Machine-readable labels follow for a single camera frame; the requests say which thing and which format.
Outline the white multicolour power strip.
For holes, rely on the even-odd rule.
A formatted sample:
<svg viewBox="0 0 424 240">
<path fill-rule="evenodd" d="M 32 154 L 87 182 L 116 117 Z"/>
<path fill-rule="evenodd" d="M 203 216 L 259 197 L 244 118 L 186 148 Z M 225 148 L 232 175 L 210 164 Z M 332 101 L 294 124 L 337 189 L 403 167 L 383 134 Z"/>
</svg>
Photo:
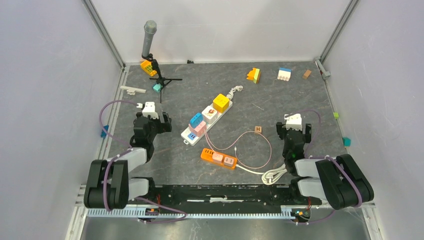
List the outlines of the white multicolour power strip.
<svg viewBox="0 0 424 240">
<path fill-rule="evenodd" d="M 200 114 L 202 115 L 202 122 L 193 128 L 190 124 L 180 134 L 183 142 L 186 145 L 194 146 L 197 142 L 207 133 L 221 118 L 222 116 L 233 106 L 233 102 L 230 100 L 228 108 L 224 112 L 219 112 L 213 108 L 213 104 L 207 106 Z"/>
</svg>

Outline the white cube socket adapter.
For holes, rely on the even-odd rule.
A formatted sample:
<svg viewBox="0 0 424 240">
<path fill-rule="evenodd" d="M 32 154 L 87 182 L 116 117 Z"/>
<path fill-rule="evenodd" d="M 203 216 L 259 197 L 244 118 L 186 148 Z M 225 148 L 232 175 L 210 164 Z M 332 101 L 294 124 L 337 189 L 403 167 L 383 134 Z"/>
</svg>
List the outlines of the white cube socket adapter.
<svg viewBox="0 0 424 240">
<path fill-rule="evenodd" d="M 211 125 L 218 118 L 218 111 L 215 110 L 211 105 L 208 105 L 202 112 L 203 120 Z"/>
</svg>

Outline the small pink charger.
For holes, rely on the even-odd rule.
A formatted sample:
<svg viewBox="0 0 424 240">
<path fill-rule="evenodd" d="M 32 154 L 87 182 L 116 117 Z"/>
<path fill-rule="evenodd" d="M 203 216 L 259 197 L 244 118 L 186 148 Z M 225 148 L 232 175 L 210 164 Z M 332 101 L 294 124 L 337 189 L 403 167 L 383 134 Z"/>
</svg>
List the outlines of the small pink charger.
<svg viewBox="0 0 424 240">
<path fill-rule="evenodd" d="M 221 153 L 214 152 L 212 155 L 212 160 L 214 163 L 221 164 L 223 161 L 224 156 Z"/>
</svg>

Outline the dusty pink usb adapter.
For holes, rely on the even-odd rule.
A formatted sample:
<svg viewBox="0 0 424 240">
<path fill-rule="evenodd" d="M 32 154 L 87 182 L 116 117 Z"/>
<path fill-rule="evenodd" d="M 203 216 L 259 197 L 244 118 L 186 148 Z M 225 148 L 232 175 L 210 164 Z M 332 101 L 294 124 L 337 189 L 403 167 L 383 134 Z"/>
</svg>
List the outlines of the dusty pink usb adapter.
<svg viewBox="0 0 424 240">
<path fill-rule="evenodd" d="M 223 160 L 223 164 L 225 165 L 225 166 L 227 166 L 227 167 L 233 167 L 234 166 L 234 164 L 235 164 L 235 159 L 234 158 L 232 158 L 232 157 L 228 157 L 228 156 L 226 156 L 225 158 L 224 158 L 224 160 Z"/>
</svg>

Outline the yellow cube socket adapter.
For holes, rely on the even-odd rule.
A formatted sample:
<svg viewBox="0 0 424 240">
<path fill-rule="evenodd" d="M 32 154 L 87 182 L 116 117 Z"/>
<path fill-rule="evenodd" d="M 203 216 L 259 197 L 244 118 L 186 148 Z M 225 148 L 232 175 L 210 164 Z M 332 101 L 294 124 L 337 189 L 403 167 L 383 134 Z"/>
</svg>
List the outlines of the yellow cube socket adapter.
<svg viewBox="0 0 424 240">
<path fill-rule="evenodd" d="M 212 107 L 219 113 L 224 113 L 230 105 L 230 99 L 223 94 L 218 94 L 212 102 Z"/>
</svg>

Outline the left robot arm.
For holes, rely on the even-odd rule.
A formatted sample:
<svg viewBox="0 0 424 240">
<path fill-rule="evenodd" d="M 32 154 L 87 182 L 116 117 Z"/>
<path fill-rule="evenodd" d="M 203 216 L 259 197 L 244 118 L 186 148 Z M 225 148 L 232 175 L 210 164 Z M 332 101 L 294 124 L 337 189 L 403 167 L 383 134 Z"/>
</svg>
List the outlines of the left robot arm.
<svg viewBox="0 0 424 240">
<path fill-rule="evenodd" d="M 130 185 L 139 187 L 138 197 L 145 204 L 153 203 L 157 190 L 145 178 L 130 179 L 129 173 L 147 162 L 154 154 L 154 139 L 158 134 L 172 131 L 172 119 L 167 112 L 160 118 L 143 116 L 138 112 L 133 121 L 130 148 L 115 157 L 93 160 L 90 165 L 83 203 L 89 209 L 123 209 L 136 197 L 130 193 Z"/>
</svg>

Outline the blue socket adapter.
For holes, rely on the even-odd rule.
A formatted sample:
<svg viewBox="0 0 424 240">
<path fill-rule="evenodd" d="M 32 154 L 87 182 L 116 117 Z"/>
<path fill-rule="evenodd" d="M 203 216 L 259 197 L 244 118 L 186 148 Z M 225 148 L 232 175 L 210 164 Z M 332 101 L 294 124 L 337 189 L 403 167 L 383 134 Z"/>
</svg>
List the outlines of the blue socket adapter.
<svg viewBox="0 0 424 240">
<path fill-rule="evenodd" d="M 204 117 L 201 112 L 196 113 L 189 121 L 189 124 L 192 128 L 196 128 L 202 121 Z"/>
</svg>

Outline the large pink cube adapter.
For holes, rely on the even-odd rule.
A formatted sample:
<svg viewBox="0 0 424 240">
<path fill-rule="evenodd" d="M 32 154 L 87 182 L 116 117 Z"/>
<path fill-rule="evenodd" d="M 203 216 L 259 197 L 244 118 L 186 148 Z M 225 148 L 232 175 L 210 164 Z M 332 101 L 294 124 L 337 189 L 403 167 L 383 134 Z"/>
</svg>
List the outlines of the large pink cube adapter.
<svg viewBox="0 0 424 240">
<path fill-rule="evenodd" d="M 189 124 L 188 128 L 191 133 L 193 133 L 196 137 L 200 138 L 207 129 L 207 123 L 205 121 L 202 121 L 196 128 L 192 128 Z"/>
</svg>

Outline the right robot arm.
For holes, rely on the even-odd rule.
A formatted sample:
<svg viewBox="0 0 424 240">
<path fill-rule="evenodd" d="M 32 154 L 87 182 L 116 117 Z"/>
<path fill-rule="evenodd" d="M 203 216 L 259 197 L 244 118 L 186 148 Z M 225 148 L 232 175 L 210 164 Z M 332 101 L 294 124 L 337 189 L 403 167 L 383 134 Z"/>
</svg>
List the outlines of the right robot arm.
<svg viewBox="0 0 424 240">
<path fill-rule="evenodd" d="M 360 207 L 374 199 L 375 193 L 350 154 L 336 157 L 306 156 L 305 145 L 312 142 L 312 126 L 292 128 L 277 122 L 276 132 L 284 141 L 282 157 L 286 170 L 295 178 L 290 182 L 289 199 L 302 204 L 309 197 L 327 201 L 340 210 Z"/>
</svg>

